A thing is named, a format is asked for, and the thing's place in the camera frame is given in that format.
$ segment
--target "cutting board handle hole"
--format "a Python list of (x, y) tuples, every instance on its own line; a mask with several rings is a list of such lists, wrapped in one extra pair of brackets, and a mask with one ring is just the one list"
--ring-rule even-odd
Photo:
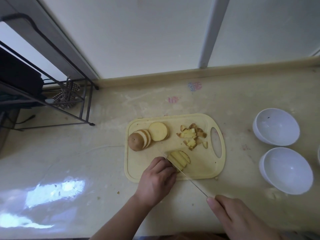
[(214, 128), (214, 127), (211, 128), (210, 136), (211, 136), (211, 143), (212, 143), (213, 150), (214, 150), (216, 156), (218, 158), (221, 158), (222, 146), (221, 146), (220, 137), (218, 135), (218, 131), (216, 130), (216, 128)]

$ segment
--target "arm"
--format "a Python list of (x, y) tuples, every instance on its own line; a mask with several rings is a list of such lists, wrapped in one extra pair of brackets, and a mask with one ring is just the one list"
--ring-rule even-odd
[(217, 195), (207, 203), (231, 240), (284, 240), (275, 229), (258, 218), (241, 200)]
[(142, 173), (136, 193), (90, 240), (132, 240), (150, 210), (173, 187), (176, 169), (164, 157), (156, 157)]

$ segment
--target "cutting board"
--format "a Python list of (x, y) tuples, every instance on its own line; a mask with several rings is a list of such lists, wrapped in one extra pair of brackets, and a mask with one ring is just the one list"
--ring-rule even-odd
[[(153, 122), (163, 122), (170, 129), (170, 137), (164, 141), (152, 141), (151, 145), (139, 152), (135, 152), (128, 147), (128, 136), (136, 130), (148, 129)], [(208, 134), (206, 138), (201, 139), (208, 142), (208, 148), (202, 144), (197, 145), (192, 151), (183, 143), (183, 138), (179, 138), (176, 133), (180, 133), (180, 125), (188, 127), (195, 123), (199, 128)], [(211, 143), (211, 129), (215, 128), (221, 141), (221, 157), (218, 158), (214, 152)], [(160, 152), (171, 152), (181, 150), (187, 153), (191, 163), (188, 164), (183, 172), (192, 179), (209, 179), (216, 177), (221, 173), (226, 161), (226, 147), (222, 133), (217, 123), (208, 115), (202, 113), (173, 115), (154, 118), (140, 118), (131, 121), (125, 134), (125, 156), (124, 172), (127, 178), (132, 182), (139, 182), (143, 171), (150, 165), (155, 157), (162, 156)], [(177, 175), (177, 180), (185, 180), (186, 177), (181, 173)]]

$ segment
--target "left hand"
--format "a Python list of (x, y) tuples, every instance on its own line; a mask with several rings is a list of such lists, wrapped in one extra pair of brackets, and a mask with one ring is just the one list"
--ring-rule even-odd
[(156, 206), (166, 197), (177, 179), (177, 170), (164, 157), (156, 157), (142, 173), (134, 194), (146, 207)]

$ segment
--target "wall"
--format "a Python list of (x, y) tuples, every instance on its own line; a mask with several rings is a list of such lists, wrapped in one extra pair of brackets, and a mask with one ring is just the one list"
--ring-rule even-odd
[[(6, 23), (0, 23), (0, 40), (8, 45), (11, 49), (18, 52), (24, 58), (35, 64), (37, 67), (48, 73), (53, 78), (59, 81), (65, 81), (66, 75), (63, 74), (57, 67), (41, 55), (34, 47), (32, 47), (26, 40), (18, 35)], [(41, 75), (42, 79), (47, 79), (45, 75)]]
[(320, 48), (320, 0), (230, 0), (209, 66), (293, 60)]
[(213, 0), (39, 0), (101, 78), (197, 68)]

